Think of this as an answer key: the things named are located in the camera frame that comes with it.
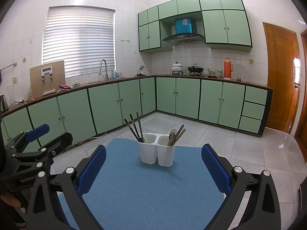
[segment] faucet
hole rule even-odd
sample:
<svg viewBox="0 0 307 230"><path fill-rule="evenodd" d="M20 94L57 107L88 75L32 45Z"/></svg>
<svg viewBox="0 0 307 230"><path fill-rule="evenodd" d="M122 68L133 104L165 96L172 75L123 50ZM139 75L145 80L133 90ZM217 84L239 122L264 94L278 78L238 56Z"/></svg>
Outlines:
<svg viewBox="0 0 307 230"><path fill-rule="evenodd" d="M105 59L102 59L101 62L100 62L99 75L101 74L102 61L104 61L104 65L105 65L105 68L106 68L106 61L105 61ZM107 72L107 70L106 70L106 80L108 80L108 72Z"/></svg>

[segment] tiled floor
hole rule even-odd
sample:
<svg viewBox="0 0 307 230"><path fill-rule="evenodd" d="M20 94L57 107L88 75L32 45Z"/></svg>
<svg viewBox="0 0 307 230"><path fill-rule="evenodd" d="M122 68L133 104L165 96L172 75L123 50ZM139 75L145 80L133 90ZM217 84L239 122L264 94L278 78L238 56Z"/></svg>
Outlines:
<svg viewBox="0 0 307 230"><path fill-rule="evenodd" d="M280 203L281 228L287 229L298 212L298 188L307 175L307 166L293 136L284 132L265 129L262 138L209 126L182 118L153 113L141 119L144 133L168 134L184 124L187 129L177 146L202 147L209 143L217 154L226 157L245 171L271 172ZM82 144L54 158L51 173L61 173L67 167L75 167L81 159L90 156L98 144L107 145L113 138L135 140L127 126L105 136ZM231 228L237 226L248 202L246 193Z"/></svg>

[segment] hand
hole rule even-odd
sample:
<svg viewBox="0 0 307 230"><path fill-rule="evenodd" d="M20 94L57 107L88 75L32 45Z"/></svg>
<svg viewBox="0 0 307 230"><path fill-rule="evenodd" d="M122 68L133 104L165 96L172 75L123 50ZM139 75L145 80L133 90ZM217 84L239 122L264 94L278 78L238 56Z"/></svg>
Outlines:
<svg viewBox="0 0 307 230"><path fill-rule="evenodd" d="M10 192L5 192L0 198L12 207L20 207L20 201L16 199Z"/></svg>

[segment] pot lid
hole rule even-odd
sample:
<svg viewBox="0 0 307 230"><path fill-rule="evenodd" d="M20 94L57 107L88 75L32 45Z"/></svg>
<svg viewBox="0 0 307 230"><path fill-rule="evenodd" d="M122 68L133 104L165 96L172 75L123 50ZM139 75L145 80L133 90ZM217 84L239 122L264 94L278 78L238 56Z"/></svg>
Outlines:
<svg viewBox="0 0 307 230"><path fill-rule="evenodd" d="M182 67L182 65L176 61L176 63L172 64L172 67Z"/></svg>
<svg viewBox="0 0 307 230"><path fill-rule="evenodd" d="M197 64L194 64L192 66L190 66L191 68L202 68L202 67L199 67Z"/></svg>

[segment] glass jar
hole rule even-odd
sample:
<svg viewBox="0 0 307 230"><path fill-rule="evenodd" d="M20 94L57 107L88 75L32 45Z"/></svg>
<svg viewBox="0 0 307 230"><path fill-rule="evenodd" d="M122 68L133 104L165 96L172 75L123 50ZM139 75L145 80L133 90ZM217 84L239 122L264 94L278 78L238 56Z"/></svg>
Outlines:
<svg viewBox="0 0 307 230"><path fill-rule="evenodd" d="M237 81L241 82L241 73L237 74Z"/></svg>

